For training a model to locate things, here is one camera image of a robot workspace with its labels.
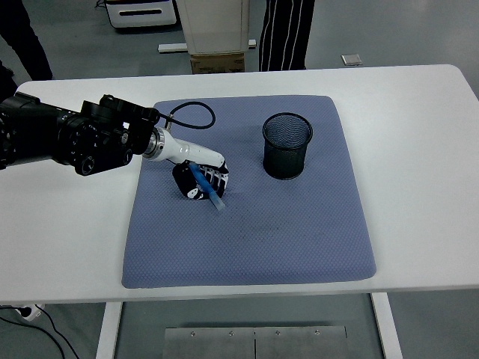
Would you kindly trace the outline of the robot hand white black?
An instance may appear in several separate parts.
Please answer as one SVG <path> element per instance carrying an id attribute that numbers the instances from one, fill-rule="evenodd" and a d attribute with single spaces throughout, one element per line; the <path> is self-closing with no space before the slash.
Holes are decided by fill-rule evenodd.
<path id="1" fill-rule="evenodd" d="M 195 178 L 191 163 L 198 166 L 198 172 L 210 184 L 214 192 L 222 197 L 229 179 L 229 171 L 222 154 L 191 142 L 173 138 L 164 129 L 159 130 L 163 144 L 159 145 L 161 152 L 156 158 L 173 162 L 173 178 L 182 195 L 192 200 L 206 200 L 210 192 Z"/>

